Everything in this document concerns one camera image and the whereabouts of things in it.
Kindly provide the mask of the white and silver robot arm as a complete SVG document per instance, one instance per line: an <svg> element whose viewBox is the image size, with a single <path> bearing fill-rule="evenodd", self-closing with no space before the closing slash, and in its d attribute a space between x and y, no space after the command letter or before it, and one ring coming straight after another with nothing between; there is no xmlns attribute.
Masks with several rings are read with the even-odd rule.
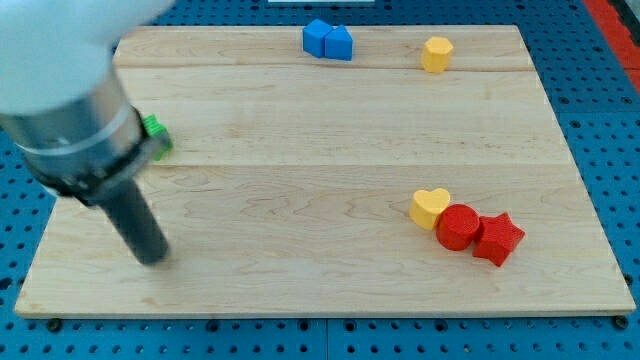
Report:
<svg viewBox="0 0 640 360"><path fill-rule="evenodd" d="M86 204L136 192L157 146L112 63L112 47L172 0L1 4L1 127L45 187Z"/></svg>

